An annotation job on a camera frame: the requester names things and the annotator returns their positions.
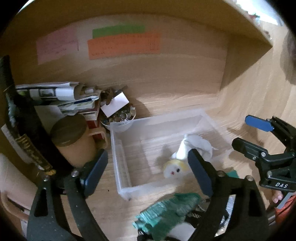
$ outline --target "white plush toy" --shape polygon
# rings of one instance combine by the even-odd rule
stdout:
[[[212,158],[213,149],[217,150],[212,147],[208,140],[203,139],[199,135],[185,135],[178,151],[171,156],[171,160],[165,163],[163,167],[165,178],[184,176],[190,171],[187,155],[191,149],[197,149],[205,161],[209,161]]]

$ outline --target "folded newspaper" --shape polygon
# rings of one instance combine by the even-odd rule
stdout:
[[[96,86],[85,86],[79,82],[48,82],[39,84],[24,84],[16,86],[21,95],[28,95],[35,101],[76,101],[96,95],[100,96],[101,90]]]

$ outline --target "screw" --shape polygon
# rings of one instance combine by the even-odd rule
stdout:
[[[224,176],[226,176],[225,172],[223,172],[223,171],[217,171],[217,175],[218,175],[219,177],[224,177]]]
[[[71,176],[72,177],[77,177],[79,175],[79,171],[74,170],[73,172],[71,172]]]
[[[47,182],[47,181],[49,181],[49,175],[46,175],[45,177],[44,177],[44,179],[43,179],[43,181],[45,181],[45,182]]]
[[[246,177],[245,177],[245,179],[247,179],[248,181],[254,181],[254,178],[251,176],[251,175],[247,175]]]

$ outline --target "person's hand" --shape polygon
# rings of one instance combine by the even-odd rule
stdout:
[[[283,194],[279,190],[272,190],[272,201],[277,203],[279,200],[283,199]]]

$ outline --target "plastic storage box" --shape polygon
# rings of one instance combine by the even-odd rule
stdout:
[[[163,165],[185,134],[198,134],[218,149],[213,150],[211,163],[232,150],[230,140],[202,109],[111,123],[110,127],[117,191],[126,200],[179,185],[180,178],[164,178]]]

